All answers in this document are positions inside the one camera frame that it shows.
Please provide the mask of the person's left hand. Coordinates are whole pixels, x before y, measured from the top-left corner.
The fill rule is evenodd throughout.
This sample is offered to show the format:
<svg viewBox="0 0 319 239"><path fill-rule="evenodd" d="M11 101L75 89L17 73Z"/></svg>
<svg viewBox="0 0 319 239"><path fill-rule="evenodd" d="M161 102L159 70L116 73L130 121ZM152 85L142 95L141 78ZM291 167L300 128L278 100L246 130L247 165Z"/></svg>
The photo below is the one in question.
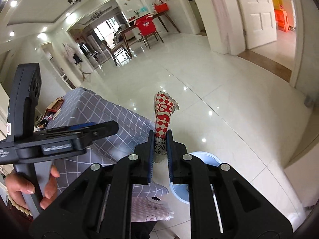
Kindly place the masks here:
<svg viewBox="0 0 319 239"><path fill-rule="evenodd" d="M57 170L56 166L51 166L50 171L50 179L44 188L44 196L42 201L40 202L40 206L42 209L46 209L57 197L58 187L57 187L57 178L60 177L60 173ZM15 171L12 171L5 178L5 185L8 190L8 194L11 198L20 206L25 209L30 209L25 199L23 198L24 194L34 194L35 186Z"/></svg>

